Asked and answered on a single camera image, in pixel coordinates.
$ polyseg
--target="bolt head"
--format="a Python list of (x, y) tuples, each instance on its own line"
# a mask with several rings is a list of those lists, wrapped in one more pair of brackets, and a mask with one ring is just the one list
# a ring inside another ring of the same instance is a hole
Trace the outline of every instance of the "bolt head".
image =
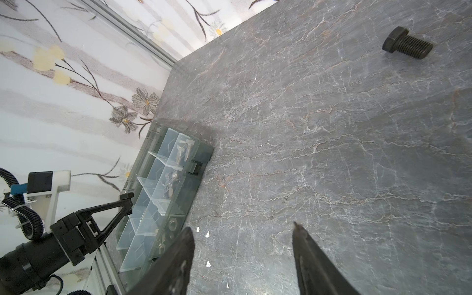
[(396, 50), (395, 43), (397, 42), (397, 40), (400, 39), (400, 37), (408, 35), (408, 32), (409, 31), (402, 26), (396, 27), (385, 39), (382, 49), (387, 52), (393, 53)]

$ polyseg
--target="black cable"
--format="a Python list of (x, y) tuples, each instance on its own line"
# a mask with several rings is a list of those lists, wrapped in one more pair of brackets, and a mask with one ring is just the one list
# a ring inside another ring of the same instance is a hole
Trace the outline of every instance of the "black cable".
[(59, 280), (60, 287), (59, 287), (59, 291), (56, 293), (56, 295), (59, 295), (62, 292), (62, 288), (64, 287), (64, 281), (60, 278), (60, 276), (56, 276), (56, 275), (50, 275), (50, 278), (56, 278)]
[[(19, 184), (13, 174), (3, 168), (0, 168), (0, 177), (7, 182), (9, 187)], [(20, 207), (25, 204), (23, 194), (16, 194), (13, 195), (13, 197), (7, 197), (5, 194), (5, 199), (3, 199), (2, 203), (17, 213), (18, 221), (22, 225), (21, 230), (28, 240), (37, 240), (41, 238), (44, 232), (44, 225), (42, 224), (41, 217), (39, 217), (39, 215), (29, 207)]]
[(77, 291), (74, 291), (74, 292), (70, 292), (67, 295), (92, 295), (92, 293), (90, 293), (89, 291), (85, 291), (85, 290), (77, 290)]

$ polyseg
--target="yellow flower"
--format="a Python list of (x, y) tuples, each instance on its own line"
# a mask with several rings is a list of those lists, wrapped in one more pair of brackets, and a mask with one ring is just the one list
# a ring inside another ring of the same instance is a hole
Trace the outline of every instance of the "yellow flower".
[(153, 40), (154, 40), (154, 43), (156, 43), (157, 45), (161, 45), (161, 43), (164, 41), (164, 39), (159, 35), (158, 32), (154, 32), (152, 33), (152, 36), (154, 37)]
[(126, 181), (129, 177), (129, 175), (131, 174), (131, 168), (133, 167), (133, 165), (131, 164), (125, 164), (123, 166), (120, 167), (120, 171), (119, 171), (119, 175), (118, 175), (118, 179), (120, 181)]
[(163, 24), (157, 25), (157, 31), (159, 32), (159, 35), (164, 38), (170, 35), (169, 29)]
[(57, 45), (52, 45), (47, 51), (38, 47), (33, 58), (33, 68), (38, 71), (48, 71), (56, 64), (56, 59), (64, 57), (64, 51)]
[(172, 22), (170, 21), (170, 19), (167, 19), (167, 18), (163, 18), (161, 21), (160, 21), (161, 24), (165, 25), (166, 28), (168, 28), (169, 30), (173, 30), (174, 29), (174, 25), (172, 24)]
[(67, 85), (70, 83), (70, 77), (67, 76), (67, 74), (64, 73), (63, 71), (57, 70), (54, 72), (53, 81), (56, 82), (57, 84)]
[(210, 36), (212, 36), (213, 38), (217, 38), (226, 33), (227, 31), (228, 29), (226, 28), (224, 23), (213, 22), (213, 24), (211, 24)]
[(0, 52), (9, 52), (9, 51), (14, 51), (15, 48), (13, 47), (13, 44), (6, 41), (2, 40), (0, 41)]

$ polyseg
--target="black cylindrical motor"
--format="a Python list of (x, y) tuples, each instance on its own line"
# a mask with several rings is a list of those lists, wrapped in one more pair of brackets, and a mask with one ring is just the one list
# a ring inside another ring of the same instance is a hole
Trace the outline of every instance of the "black cylindrical motor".
[(0, 283), (12, 295), (31, 288), (40, 289), (52, 273), (68, 262), (55, 236), (44, 234), (39, 240), (21, 244), (0, 258)]

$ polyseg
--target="bolt thread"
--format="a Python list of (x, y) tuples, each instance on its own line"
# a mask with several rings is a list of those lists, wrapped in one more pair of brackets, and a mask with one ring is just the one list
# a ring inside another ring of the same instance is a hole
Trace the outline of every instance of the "bolt thread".
[(188, 161), (188, 158), (190, 157), (190, 153), (192, 152), (192, 147), (194, 145), (193, 144), (189, 144), (187, 146), (187, 152), (185, 153), (185, 158), (184, 158), (184, 161), (187, 162)]
[(431, 49), (433, 49), (433, 44), (408, 35), (396, 43), (396, 50), (416, 59), (425, 58)]
[(180, 165), (180, 161), (182, 160), (182, 156), (184, 155), (184, 150), (179, 150), (177, 154), (176, 164)]

